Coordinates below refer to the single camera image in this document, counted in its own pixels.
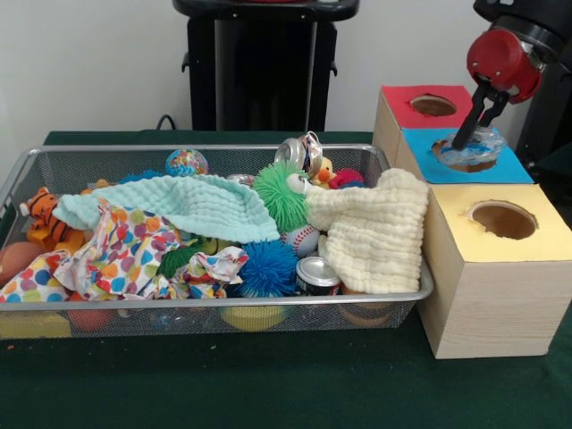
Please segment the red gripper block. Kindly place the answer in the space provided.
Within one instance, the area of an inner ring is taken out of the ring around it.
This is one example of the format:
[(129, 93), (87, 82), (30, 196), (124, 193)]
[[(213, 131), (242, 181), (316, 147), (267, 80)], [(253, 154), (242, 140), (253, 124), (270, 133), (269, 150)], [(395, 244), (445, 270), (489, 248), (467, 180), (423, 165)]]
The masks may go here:
[[(482, 114), (483, 126), (490, 127), (508, 102), (526, 101), (542, 83), (542, 73), (521, 41), (505, 29), (488, 30), (473, 42), (467, 53), (467, 70), (478, 86), (472, 107), (451, 143), (457, 151), (466, 147)], [(485, 99), (492, 105), (484, 109)]]

